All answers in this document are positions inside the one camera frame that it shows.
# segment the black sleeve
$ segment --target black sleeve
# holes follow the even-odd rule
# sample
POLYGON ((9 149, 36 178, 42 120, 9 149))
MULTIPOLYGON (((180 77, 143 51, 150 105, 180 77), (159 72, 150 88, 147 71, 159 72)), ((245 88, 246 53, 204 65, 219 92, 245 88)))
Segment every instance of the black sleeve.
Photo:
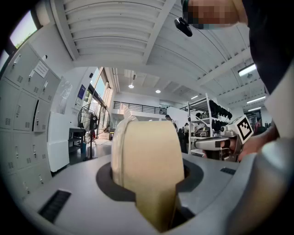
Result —
POLYGON ((243 5, 250 29, 251 56, 272 93, 294 57, 293 1, 243 0, 243 5))

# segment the ceiling light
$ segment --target ceiling light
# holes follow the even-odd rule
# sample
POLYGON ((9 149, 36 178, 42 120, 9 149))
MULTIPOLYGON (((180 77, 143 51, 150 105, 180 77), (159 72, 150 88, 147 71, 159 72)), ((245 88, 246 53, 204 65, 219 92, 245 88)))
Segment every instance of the ceiling light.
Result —
POLYGON ((263 99, 265 99, 265 98, 266 98, 266 97, 263 96, 263 97, 261 97, 261 98, 257 98, 257 99, 255 99, 255 100, 248 101, 247 104, 250 104, 250 103, 255 102, 255 101, 260 101, 260 100, 263 100, 263 99))
POLYGON ((261 109, 261 107, 249 109, 248 112, 251 112, 251 111, 254 111, 254 110, 258 110, 258 109, 261 109))
POLYGON ((243 75, 245 75, 255 69, 256 69, 256 65, 250 64, 250 65, 246 66, 245 68, 239 70, 238 73, 239 73, 239 76, 241 77, 241 76, 243 76, 243 75))

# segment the roll of tape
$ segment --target roll of tape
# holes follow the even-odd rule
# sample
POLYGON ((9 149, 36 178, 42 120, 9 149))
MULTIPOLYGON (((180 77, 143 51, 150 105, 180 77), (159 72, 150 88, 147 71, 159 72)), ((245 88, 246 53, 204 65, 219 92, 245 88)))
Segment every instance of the roll of tape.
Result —
POLYGON ((184 179, 173 124, 129 122, 121 157, 121 186, 135 192, 141 214, 159 231, 166 231, 175 209, 175 185, 184 179))

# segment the gray metal locker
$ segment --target gray metal locker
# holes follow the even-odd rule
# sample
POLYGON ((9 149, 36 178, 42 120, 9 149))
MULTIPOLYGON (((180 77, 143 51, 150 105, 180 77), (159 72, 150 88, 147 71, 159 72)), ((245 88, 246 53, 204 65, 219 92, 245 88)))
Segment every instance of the gray metal locker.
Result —
POLYGON ((23 83, 23 89, 37 96, 44 84, 44 78, 42 78, 36 71, 32 70, 29 76, 24 79, 23 83))
POLYGON ((37 100, 30 95, 27 95, 24 92, 20 93, 16 107, 13 129, 26 131, 33 129, 32 125, 36 101, 37 100))
POLYGON ((39 97, 47 102, 52 103, 59 83, 60 79, 57 78, 51 71, 48 71, 39 97))
POLYGON ((16 85, 22 87, 32 69, 37 64, 38 57, 28 44, 22 46, 8 64, 4 76, 16 85))
POLYGON ((47 155, 47 134, 33 135, 33 153, 38 162, 48 162, 47 155))
POLYGON ((12 197, 17 199, 25 198, 27 192, 18 173, 7 176, 6 184, 12 197))
POLYGON ((32 134, 13 133, 12 151, 18 169, 37 162, 32 149, 32 134))
POLYGON ((34 169, 40 185, 44 185, 52 179, 48 161, 43 161, 40 164, 37 164, 34 169))
POLYGON ((41 186, 35 167, 36 166, 25 168, 18 173, 22 181, 23 188, 26 191, 26 195, 31 194, 41 186))
POLYGON ((2 78, 0 81, 0 128, 11 129, 18 95, 19 90, 2 78))
POLYGON ((39 100, 34 120, 34 132, 45 132, 48 126, 51 104, 39 100))
POLYGON ((0 160, 1 171, 5 174, 13 173, 17 166, 12 154, 12 133, 0 131, 0 160))

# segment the black rubber pad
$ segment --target black rubber pad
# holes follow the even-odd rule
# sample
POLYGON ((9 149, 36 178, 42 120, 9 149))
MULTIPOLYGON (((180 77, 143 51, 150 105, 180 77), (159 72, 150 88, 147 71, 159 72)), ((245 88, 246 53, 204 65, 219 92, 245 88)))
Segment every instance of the black rubber pad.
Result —
POLYGON ((231 174, 231 175, 234 175, 235 172, 236 172, 236 170, 233 170, 233 169, 230 169, 230 168, 226 168, 226 167, 220 169, 220 171, 222 171, 222 172, 224 172, 224 173, 231 174))
POLYGON ((39 214, 51 223, 53 223, 57 218, 58 214, 60 213, 60 211, 62 210, 63 206, 67 202, 70 195, 71 193, 69 192, 61 190, 56 191, 56 193, 39 211, 39 214))

